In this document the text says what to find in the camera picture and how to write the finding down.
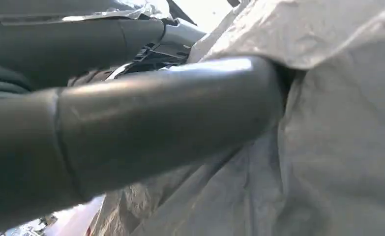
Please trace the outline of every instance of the wrinkled fabric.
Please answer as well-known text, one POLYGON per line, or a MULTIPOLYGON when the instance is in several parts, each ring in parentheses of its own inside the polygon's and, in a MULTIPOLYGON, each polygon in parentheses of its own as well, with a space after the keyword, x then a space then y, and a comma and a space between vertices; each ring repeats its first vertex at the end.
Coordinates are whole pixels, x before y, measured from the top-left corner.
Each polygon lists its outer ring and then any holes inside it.
POLYGON ((385 235, 385 0, 253 0, 236 15, 190 62, 260 55, 303 70, 278 129, 111 235, 385 235))

